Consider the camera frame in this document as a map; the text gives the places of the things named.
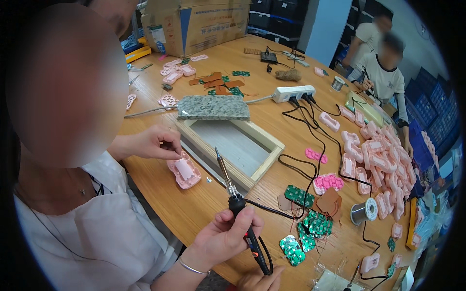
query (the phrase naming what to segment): silver bangle bracelet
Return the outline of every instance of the silver bangle bracelet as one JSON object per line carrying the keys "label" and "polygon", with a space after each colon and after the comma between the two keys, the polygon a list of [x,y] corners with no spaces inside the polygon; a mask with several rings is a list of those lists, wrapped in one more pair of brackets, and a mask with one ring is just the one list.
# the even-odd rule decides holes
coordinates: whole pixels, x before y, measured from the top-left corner
{"label": "silver bangle bracelet", "polygon": [[207,271],[207,272],[201,272],[201,271],[198,271],[198,270],[195,270],[195,269],[191,268],[190,266],[186,265],[186,264],[181,260],[181,257],[178,258],[178,261],[179,261],[179,263],[180,263],[183,267],[187,268],[187,269],[190,270],[190,271],[193,271],[193,272],[198,273],[198,274],[201,274],[201,275],[209,275],[209,274],[210,274],[210,270]]}

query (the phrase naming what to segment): white blouse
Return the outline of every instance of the white blouse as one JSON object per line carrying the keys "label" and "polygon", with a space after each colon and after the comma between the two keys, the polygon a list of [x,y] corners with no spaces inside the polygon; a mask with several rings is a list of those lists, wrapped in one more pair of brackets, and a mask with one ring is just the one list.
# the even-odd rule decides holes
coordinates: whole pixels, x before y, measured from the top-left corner
{"label": "white blouse", "polygon": [[[34,213],[15,196],[18,217],[36,260],[57,290],[150,290],[176,261],[181,242],[154,226],[128,187],[124,168],[105,151],[82,166],[105,195],[63,215]],[[65,246],[79,256],[72,254]]]}

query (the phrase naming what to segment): white power strip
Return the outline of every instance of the white power strip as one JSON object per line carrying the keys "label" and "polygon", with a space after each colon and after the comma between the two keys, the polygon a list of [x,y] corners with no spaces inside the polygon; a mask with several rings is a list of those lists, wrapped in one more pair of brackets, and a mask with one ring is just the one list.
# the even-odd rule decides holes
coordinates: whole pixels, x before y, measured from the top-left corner
{"label": "white power strip", "polygon": [[273,94],[273,100],[276,103],[287,102],[291,97],[296,97],[296,100],[300,100],[301,96],[307,93],[308,95],[314,95],[315,89],[311,85],[296,86],[296,87],[277,87]]}

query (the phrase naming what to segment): granite slab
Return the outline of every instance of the granite slab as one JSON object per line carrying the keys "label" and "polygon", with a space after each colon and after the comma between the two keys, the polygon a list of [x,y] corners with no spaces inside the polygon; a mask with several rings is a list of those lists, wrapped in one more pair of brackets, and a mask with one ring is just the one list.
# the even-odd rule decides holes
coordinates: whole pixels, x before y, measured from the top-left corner
{"label": "granite slab", "polygon": [[179,120],[249,121],[249,107],[242,96],[192,95],[178,102]]}

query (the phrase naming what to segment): solder wire spool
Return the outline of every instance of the solder wire spool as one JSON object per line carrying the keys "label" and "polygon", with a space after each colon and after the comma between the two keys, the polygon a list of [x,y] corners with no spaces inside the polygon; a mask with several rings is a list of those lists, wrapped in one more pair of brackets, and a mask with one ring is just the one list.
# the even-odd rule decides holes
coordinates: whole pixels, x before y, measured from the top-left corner
{"label": "solder wire spool", "polygon": [[344,83],[345,83],[345,81],[343,81],[342,78],[340,78],[338,76],[335,76],[335,78],[333,79],[331,87],[333,89],[335,89],[336,92],[340,92],[340,90],[342,89]]}
{"label": "solder wire spool", "polygon": [[377,203],[374,198],[367,199],[361,204],[354,204],[349,212],[349,217],[354,225],[360,225],[366,220],[374,221],[377,218]]}

